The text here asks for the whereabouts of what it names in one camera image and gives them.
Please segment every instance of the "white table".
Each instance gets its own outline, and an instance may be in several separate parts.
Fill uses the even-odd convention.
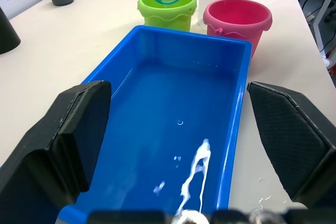
[[[305,94],[336,124],[336,90],[297,0],[255,0],[272,12],[248,80]],[[11,20],[22,42],[0,55],[0,165],[60,92],[79,84],[136,25],[137,0],[43,0]],[[202,32],[193,16],[193,32]],[[283,211],[290,201],[264,151],[248,93],[240,121],[230,207]]]

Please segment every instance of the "water droplet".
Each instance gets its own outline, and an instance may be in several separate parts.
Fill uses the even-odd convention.
[[[155,193],[156,195],[159,195],[159,192],[161,191],[161,189],[163,188],[164,186],[164,181],[161,182],[161,184],[159,186],[156,186],[153,190],[153,193]]]
[[[259,183],[261,183],[261,184],[264,183],[264,180],[263,180],[261,177],[258,178],[258,181],[259,181]]]

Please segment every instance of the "green bucket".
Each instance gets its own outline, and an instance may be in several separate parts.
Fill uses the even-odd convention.
[[[155,0],[139,0],[138,10],[147,26],[190,31],[196,0],[179,0],[172,5],[162,5]]]

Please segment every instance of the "pink bucket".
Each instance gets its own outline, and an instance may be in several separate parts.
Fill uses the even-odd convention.
[[[272,13],[266,6],[250,0],[219,0],[208,5],[203,21],[208,35],[250,41],[253,57],[263,31],[271,28]]]

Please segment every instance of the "blue plastic tray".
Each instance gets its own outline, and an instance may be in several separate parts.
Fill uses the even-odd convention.
[[[111,82],[110,116],[90,190],[59,218],[84,224],[99,209],[175,214],[207,141],[208,167],[206,158],[196,160],[200,172],[183,209],[199,210],[201,200],[206,214],[227,208],[250,55],[247,41],[145,26],[130,31],[84,81]]]

